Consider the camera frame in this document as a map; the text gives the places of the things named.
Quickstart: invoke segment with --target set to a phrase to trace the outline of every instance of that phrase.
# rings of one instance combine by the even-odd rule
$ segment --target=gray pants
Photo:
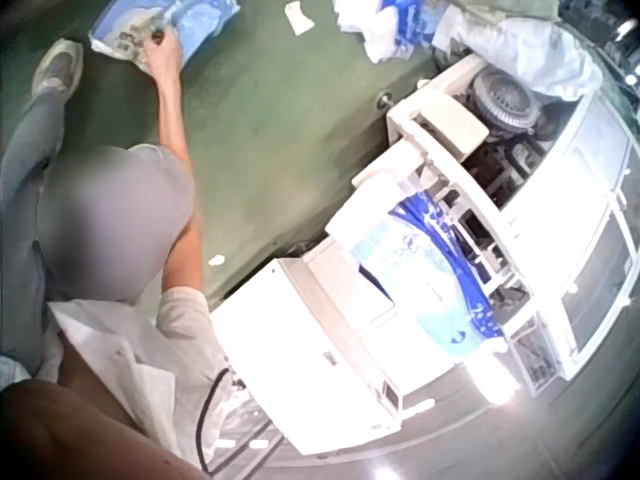
[[[0,353],[31,375],[42,363],[46,312],[37,207],[44,170],[62,143],[64,103],[58,92],[37,96],[0,163]]]

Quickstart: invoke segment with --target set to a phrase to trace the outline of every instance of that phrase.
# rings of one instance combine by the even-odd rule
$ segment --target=white paper
[[[300,2],[291,2],[284,7],[284,13],[289,19],[293,33],[296,36],[302,35],[304,32],[315,27],[315,22],[302,13]]]

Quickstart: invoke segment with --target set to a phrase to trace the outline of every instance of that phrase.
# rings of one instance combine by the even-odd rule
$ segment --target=floor
[[[67,0],[0,50],[6,141],[28,101],[33,69],[59,36],[81,39],[106,0]],[[317,26],[295,37],[286,0],[241,0],[242,12],[183,74],[185,114],[205,224],[211,299],[267,256],[317,233],[349,193],[349,180],[385,147],[377,94],[396,98],[429,77],[428,54],[371,65],[358,38],[338,32],[330,0],[303,0]],[[71,100],[60,161],[84,147],[155,139],[150,80],[87,52]],[[640,291],[636,287],[634,296]],[[286,443],[258,479],[604,478],[636,432],[640,413],[640,306],[632,306],[584,371],[539,398],[520,392],[489,408],[454,370],[434,386],[436,407],[385,442],[331,458],[300,458]]]

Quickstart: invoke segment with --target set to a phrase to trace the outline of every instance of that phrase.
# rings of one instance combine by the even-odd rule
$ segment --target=shoe
[[[61,38],[44,56],[35,75],[31,95],[45,90],[66,92],[66,99],[75,92],[82,75],[82,45]]]

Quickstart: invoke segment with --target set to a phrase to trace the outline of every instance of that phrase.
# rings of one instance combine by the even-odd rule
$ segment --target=person
[[[204,409],[201,450],[211,452],[232,393],[203,294],[200,221],[193,208],[193,172],[181,107],[180,42],[167,28],[159,43],[147,38],[144,50],[157,87],[160,147],[134,147],[128,153],[135,160],[125,158],[107,173],[79,177],[76,187],[84,197],[70,197],[81,200],[80,205],[72,206],[73,212],[63,211],[60,222],[53,223],[77,214],[83,228],[93,229],[90,234],[63,236],[65,241],[45,246],[38,227],[39,204],[47,203],[42,200],[49,189],[46,172],[62,143],[64,105],[81,76],[81,45],[60,40],[45,55],[34,76],[31,104],[0,164],[0,389],[8,386],[2,394],[2,438],[21,439],[18,444],[26,450],[19,449],[22,453],[16,458],[27,458],[43,471],[81,468],[58,465],[52,451],[65,451],[68,458],[73,452],[82,456],[87,454],[87,442],[114,446],[120,437],[116,450],[120,455],[130,445],[131,454],[139,450],[144,456],[153,450],[151,441],[153,448],[160,446],[203,467],[195,437],[202,427],[198,421],[205,400],[216,379],[221,379]],[[67,227],[62,230],[68,234]],[[60,240],[46,228],[45,236]],[[73,286],[99,288],[88,288],[82,298],[50,301],[45,285],[50,272],[44,258],[49,260],[58,247],[68,245],[73,249],[67,248],[67,256],[89,252],[78,262],[87,269],[74,268],[74,275],[68,276],[81,279],[71,282]],[[131,279],[138,283],[151,279],[160,269],[162,295],[154,326],[121,300],[144,288]],[[53,277],[60,271],[51,270]],[[64,272],[62,277],[68,279]],[[97,292],[100,296],[92,298]],[[48,406],[39,395],[57,400]],[[25,421],[11,421],[8,412]],[[76,434],[59,431],[67,426]],[[32,435],[21,434],[21,428]],[[38,443],[44,435],[38,428],[49,435],[45,447]],[[101,431],[105,438],[95,438]],[[139,435],[147,437],[147,443],[135,440]],[[70,439],[79,443],[71,446]],[[54,440],[61,445],[52,447]],[[96,455],[91,454],[92,461]],[[153,455],[168,462],[165,453]],[[135,459],[123,462],[131,466]],[[176,458],[171,462],[179,464]],[[82,463],[83,472],[90,468],[90,463]],[[191,478],[190,471],[185,470],[183,478]]]

